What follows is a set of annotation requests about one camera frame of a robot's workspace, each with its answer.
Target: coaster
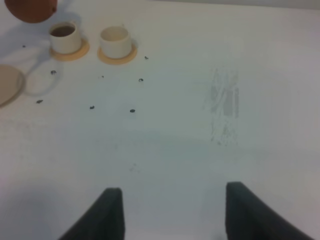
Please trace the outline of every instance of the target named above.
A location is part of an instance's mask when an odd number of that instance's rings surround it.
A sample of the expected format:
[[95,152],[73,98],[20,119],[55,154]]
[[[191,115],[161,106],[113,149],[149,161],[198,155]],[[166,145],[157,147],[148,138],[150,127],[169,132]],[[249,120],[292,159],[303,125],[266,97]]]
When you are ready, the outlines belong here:
[[84,55],[87,54],[89,49],[90,49],[89,43],[86,40],[82,39],[81,48],[74,53],[61,54],[61,53],[54,51],[52,48],[50,48],[49,52],[50,52],[51,57],[53,57],[55,60],[60,61],[60,62],[67,62],[67,61],[74,61],[74,60],[82,58]]
[[14,101],[25,85],[24,74],[10,65],[0,65],[0,107]]
[[121,64],[126,64],[126,63],[130,62],[131,60],[133,60],[137,56],[137,52],[138,52],[138,50],[137,50],[136,46],[134,44],[132,44],[132,51],[129,53],[128,56],[125,56],[123,58],[107,57],[102,52],[101,47],[99,47],[97,54],[98,54],[98,58],[100,59],[100,61],[105,64],[121,65]]

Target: coffee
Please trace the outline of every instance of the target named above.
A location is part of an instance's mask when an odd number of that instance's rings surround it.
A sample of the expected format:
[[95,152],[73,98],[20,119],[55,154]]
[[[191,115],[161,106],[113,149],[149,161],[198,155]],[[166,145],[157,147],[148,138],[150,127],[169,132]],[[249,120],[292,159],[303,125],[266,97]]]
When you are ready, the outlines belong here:
[[60,26],[52,30],[51,35],[54,37],[65,37],[72,34],[75,31],[73,26]]

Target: white cup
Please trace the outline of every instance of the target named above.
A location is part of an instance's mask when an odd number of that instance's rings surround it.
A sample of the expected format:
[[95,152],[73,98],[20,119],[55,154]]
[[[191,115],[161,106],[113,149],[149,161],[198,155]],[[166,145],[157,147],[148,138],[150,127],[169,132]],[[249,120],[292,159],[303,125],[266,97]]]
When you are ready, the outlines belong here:
[[100,34],[100,46],[104,55],[111,59],[121,59],[132,50],[128,30],[121,26],[105,28]]
[[59,54],[72,54],[81,48],[81,35],[73,21],[53,25],[49,34],[51,47]]

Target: black plastic piece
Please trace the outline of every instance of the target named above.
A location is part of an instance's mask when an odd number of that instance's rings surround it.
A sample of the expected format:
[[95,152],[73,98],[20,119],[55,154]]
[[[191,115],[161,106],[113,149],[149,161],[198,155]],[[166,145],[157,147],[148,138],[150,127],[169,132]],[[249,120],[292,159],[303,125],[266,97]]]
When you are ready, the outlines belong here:
[[241,182],[226,186],[225,228],[228,240],[312,240]]
[[122,191],[109,188],[60,240],[124,240],[125,231]]

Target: cup with dark liquid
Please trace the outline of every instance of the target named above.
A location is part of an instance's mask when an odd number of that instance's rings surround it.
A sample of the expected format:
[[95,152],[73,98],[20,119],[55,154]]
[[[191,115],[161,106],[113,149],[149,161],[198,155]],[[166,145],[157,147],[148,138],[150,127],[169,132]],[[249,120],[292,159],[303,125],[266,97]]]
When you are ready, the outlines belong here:
[[59,54],[72,54],[81,48],[81,35],[74,22],[60,22],[50,30],[51,48]]

